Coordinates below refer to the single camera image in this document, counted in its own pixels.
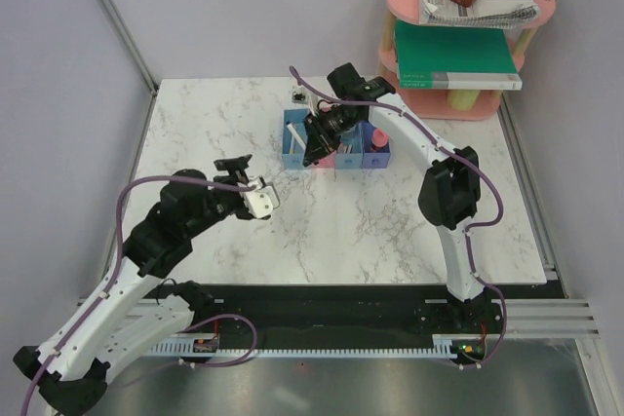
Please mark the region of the pink drawer bin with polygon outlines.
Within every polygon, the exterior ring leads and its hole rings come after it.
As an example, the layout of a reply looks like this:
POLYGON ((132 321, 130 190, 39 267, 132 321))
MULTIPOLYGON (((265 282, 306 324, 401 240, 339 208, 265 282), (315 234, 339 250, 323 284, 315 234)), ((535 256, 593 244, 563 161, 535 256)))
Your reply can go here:
POLYGON ((334 169, 335 168, 335 157, 334 155, 329 155, 326 158, 319 160, 309 166, 311 170, 318 169, 334 169))

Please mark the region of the black white marker pen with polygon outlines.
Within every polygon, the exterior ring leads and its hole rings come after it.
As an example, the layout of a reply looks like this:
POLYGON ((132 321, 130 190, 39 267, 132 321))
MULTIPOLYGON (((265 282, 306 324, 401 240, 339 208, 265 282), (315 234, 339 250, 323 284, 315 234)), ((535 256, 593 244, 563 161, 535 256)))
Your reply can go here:
POLYGON ((299 132, 296 130, 296 127, 293 123, 288 122, 287 123, 287 129, 289 130, 289 132, 292 135, 292 138, 298 143, 298 145, 302 148, 305 149, 306 148, 306 141, 303 139, 303 137, 299 134, 299 132))

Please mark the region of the light blue drawer bin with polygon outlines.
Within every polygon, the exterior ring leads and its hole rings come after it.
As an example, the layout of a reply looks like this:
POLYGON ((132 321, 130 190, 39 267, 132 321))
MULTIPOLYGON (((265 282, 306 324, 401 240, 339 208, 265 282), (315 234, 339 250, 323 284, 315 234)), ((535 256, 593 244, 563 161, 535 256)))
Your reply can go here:
POLYGON ((359 169, 363 160, 363 143, 361 125, 357 124, 351 130, 340 136, 340 144, 335 155, 335 168, 337 170, 359 169), (356 151, 353 154, 342 154, 342 144, 353 144, 356 151))
POLYGON ((287 129, 287 123, 291 122, 295 125, 296 130, 307 142, 307 134, 304 128, 303 120, 307 116, 307 109, 287 109, 283 113, 283 128, 282 128, 282 162, 286 170, 304 170, 302 165, 304 150, 295 141, 294 153, 289 154, 289 146, 291 139, 293 138, 289 130, 287 129))

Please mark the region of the pink cap glue bottle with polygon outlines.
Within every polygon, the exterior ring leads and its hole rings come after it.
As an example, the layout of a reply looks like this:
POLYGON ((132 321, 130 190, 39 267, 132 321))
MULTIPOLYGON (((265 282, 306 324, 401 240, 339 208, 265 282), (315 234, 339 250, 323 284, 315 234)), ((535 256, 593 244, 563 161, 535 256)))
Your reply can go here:
POLYGON ((387 146, 388 142, 388 135, 382 130, 374 128, 370 135, 370 151, 379 152, 387 146))

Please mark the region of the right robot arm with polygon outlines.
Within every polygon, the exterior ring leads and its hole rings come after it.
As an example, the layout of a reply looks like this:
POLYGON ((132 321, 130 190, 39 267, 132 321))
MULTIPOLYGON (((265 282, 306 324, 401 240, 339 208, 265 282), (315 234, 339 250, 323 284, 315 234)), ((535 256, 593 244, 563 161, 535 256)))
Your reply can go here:
POLYGON ((294 67, 290 72, 301 87, 331 104, 327 111, 310 111, 303 120, 307 134, 305 167, 335 152, 341 137, 364 122, 386 133, 412 157, 423 174, 418 207, 436 227, 443 249, 448 324, 457 331, 471 330, 482 319, 485 289, 475 278, 470 247, 463 239, 481 198, 475 150, 458 149, 434 133, 381 76, 366 80, 346 63, 328 76, 334 93, 329 96, 305 82, 294 67))

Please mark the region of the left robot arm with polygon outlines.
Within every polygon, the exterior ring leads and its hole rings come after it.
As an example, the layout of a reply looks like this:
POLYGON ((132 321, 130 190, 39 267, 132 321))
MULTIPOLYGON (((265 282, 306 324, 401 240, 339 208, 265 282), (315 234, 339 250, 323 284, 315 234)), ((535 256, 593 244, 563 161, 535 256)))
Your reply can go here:
POLYGON ((15 366, 29 381, 21 414, 39 395, 61 415, 84 415, 153 346, 179 332, 211 326, 214 308, 194 282, 179 284, 154 312, 127 326, 121 322, 192 253, 194 238, 230 216, 267 219, 279 207, 273 185, 248 176, 250 159, 215 161, 219 175, 214 179, 198 170, 180 170, 142 177, 122 189, 118 209, 134 188, 163 185, 159 201, 130 236, 116 231, 116 260, 72 317, 45 342, 23 346, 14 355, 15 366))

